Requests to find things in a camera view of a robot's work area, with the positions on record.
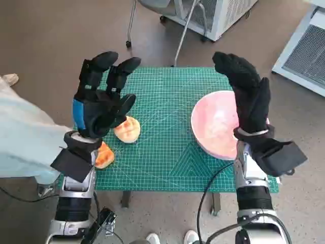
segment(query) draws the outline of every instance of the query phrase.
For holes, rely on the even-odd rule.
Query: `chair leg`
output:
[[[204,6],[203,6],[203,4],[202,4],[201,1],[198,3],[198,5],[199,5],[199,7],[200,7],[200,9],[201,9],[201,11],[202,11],[202,15],[203,15],[203,24],[204,24],[204,37],[206,37],[206,36],[207,36],[207,32],[208,32],[208,27],[207,27],[207,15],[205,14],[205,8],[204,8]]]
[[[189,22],[191,20],[194,7],[197,4],[198,4],[198,0],[193,0],[193,4],[191,6],[191,10],[189,11],[189,14],[188,14],[188,17],[187,17],[187,21],[186,21],[186,24],[184,26],[184,30],[183,30],[183,33],[182,33],[182,37],[181,37],[181,40],[179,41],[178,48],[177,48],[177,51],[176,51],[176,55],[175,55],[175,59],[174,59],[174,67],[177,66],[177,59],[178,59],[179,51],[181,50],[181,47],[183,45],[183,41],[184,41],[184,38],[185,38],[185,34],[186,34],[186,31],[187,31],[187,27],[188,27],[188,24],[189,24]]]
[[[137,0],[134,0],[133,7],[132,7],[132,12],[131,12],[131,17],[130,17],[130,22],[128,24],[127,42],[126,42],[127,47],[128,47],[128,43],[130,45],[129,47],[131,47],[131,29],[132,29],[132,24],[133,24],[134,13],[136,11],[136,5],[137,5]]]

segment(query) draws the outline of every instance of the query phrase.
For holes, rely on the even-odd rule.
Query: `table leg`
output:
[[[131,191],[123,191],[121,206],[122,208],[128,208],[130,203]]]
[[[221,195],[219,192],[212,193],[212,207],[211,207],[211,215],[218,216],[221,210]]]

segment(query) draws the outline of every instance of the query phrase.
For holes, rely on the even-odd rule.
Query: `bread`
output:
[[[112,150],[102,142],[102,146],[98,149],[98,156],[96,158],[95,167],[97,169],[104,169],[114,161],[114,153]]]
[[[139,121],[127,116],[126,121],[114,128],[114,134],[124,143],[134,143],[140,135],[140,130]]]

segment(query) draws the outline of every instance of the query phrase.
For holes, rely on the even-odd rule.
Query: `black wrist strap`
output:
[[[266,174],[279,177],[283,174],[293,174],[294,169],[303,164],[307,157],[293,141],[280,142],[273,139],[274,127],[268,125],[269,132],[245,136],[234,129],[238,140],[248,143],[252,157]]]
[[[64,141],[68,147],[62,149],[51,167],[64,176],[83,182],[93,167],[91,152],[101,146],[102,140],[99,139],[95,143],[81,142],[71,137],[73,133],[76,133],[76,131],[70,131],[64,135]]]

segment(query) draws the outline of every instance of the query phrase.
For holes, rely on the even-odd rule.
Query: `robotic arm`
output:
[[[67,132],[64,148],[51,167],[63,173],[56,214],[51,221],[48,243],[93,243],[99,232],[112,235],[116,215],[108,208],[98,212],[97,220],[89,220],[91,199],[94,194],[97,149],[109,129],[126,120],[126,113],[133,106],[136,96],[127,94],[121,98],[127,76],[141,60],[130,58],[113,66],[116,52],[105,52],[92,60],[85,59],[79,76],[80,84],[73,100],[73,117],[77,131]],[[98,87],[104,72],[109,70],[106,90]]]
[[[279,142],[267,124],[271,99],[268,78],[260,79],[255,67],[234,54],[216,52],[215,70],[226,75],[237,105],[239,127],[234,175],[239,211],[236,244],[291,244],[290,236],[272,206],[268,175],[292,175],[307,160],[292,142]],[[222,232],[211,235],[210,243]]]

